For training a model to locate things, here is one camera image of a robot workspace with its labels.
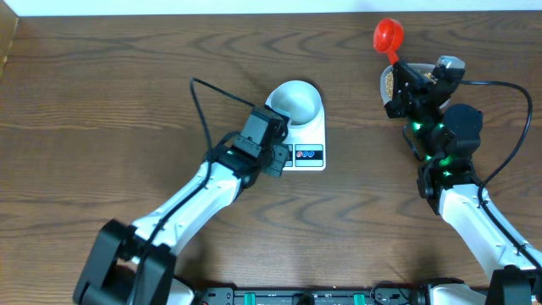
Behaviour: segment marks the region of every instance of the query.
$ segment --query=green led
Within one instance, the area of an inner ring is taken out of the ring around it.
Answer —
[[[448,158],[446,158],[444,160],[441,160],[439,162],[439,165],[440,166],[448,166],[448,165],[450,165],[450,163],[451,163],[451,156],[448,156]]]

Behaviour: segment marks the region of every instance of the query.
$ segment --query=wooden table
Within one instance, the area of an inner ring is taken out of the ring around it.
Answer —
[[[456,276],[488,284],[456,232],[419,197],[417,163],[386,117],[372,48],[378,21],[406,29],[401,55],[467,63],[465,79],[526,86],[534,120],[492,198],[542,247],[542,13],[292,14],[23,18],[0,84],[0,303],[70,303],[97,231],[149,213],[205,152],[188,90],[197,76],[255,103],[287,80],[324,96],[328,168],[260,176],[196,236],[183,276],[238,286],[370,286]],[[197,92],[216,142],[249,109]],[[519,93],[461,86],[484,112],[481,177],[511,151]]]

